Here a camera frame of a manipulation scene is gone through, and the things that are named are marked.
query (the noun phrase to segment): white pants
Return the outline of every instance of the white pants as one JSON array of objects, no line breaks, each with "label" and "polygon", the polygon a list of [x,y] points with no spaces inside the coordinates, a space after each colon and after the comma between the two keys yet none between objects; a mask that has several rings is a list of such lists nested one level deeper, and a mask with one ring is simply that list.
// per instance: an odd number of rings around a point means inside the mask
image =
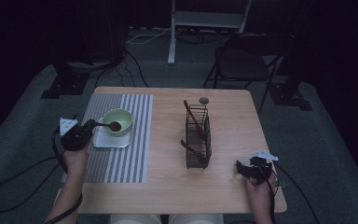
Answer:
[{"label": "white pants", "polygon": [[[109,224],[161,224],[159,215],[113,214]],[[223,214],[170,215],[169,224],[224,224]]]}]

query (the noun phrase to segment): bowl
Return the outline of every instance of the bowl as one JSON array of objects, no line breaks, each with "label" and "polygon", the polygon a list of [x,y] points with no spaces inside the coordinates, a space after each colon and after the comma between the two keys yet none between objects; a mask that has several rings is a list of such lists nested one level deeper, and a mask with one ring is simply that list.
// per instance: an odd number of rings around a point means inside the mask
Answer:
[{"label": "bowl", "polygon": [[107,133],[114,137],[120,137],[128,133],[132,126],[132,114],[130,111],[122,108],[109,110],[103,115],[102,123],[109,124],[113,121],[118,122],[121,125],[121,129],[117,132],[113,132],[108,127],[103,127]]}]

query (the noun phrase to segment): wire mesh holder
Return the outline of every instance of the wire mesh holder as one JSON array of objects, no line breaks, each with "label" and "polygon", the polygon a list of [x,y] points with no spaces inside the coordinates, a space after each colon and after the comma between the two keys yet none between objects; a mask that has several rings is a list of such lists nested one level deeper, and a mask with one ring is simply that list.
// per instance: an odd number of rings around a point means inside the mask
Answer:
[{"label": "wire mesh holder", "polygon": [[193,149],[186,149],[187,168],[203,168],[209,165],[212,155],[211,149],[211,127],[208,116],[208,109],[205,105],[190,105],[190,111],[197,123],[205,132],[205,140],[199,136],[196,123],[190,114],[186,113],[186,143]]}]

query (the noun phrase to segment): gray striped placemat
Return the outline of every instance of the gray striped placemat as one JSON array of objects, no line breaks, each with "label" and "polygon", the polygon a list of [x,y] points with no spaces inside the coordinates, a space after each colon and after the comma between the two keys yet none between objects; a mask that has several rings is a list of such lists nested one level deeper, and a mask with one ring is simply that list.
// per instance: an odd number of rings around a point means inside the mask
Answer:
[{"label": "gray striped placemat", "polygon": [[89,147],[87,183],[142,183],[146,180],[153,95],[92,94],[83,123],[100,119],[107,111],[124,108],[132,113],[127,147]]}]

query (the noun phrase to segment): saucer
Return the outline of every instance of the saucer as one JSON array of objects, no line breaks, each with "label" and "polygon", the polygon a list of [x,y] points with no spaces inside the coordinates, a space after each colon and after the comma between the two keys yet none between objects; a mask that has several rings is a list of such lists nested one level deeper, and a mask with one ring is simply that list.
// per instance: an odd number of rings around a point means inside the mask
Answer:
[{"label": "saucer", "polygon": [[126,147],[131,141],[131,130],[120,137],[110,135],[104,127],[95,127],[92,144],[95,147]]}]

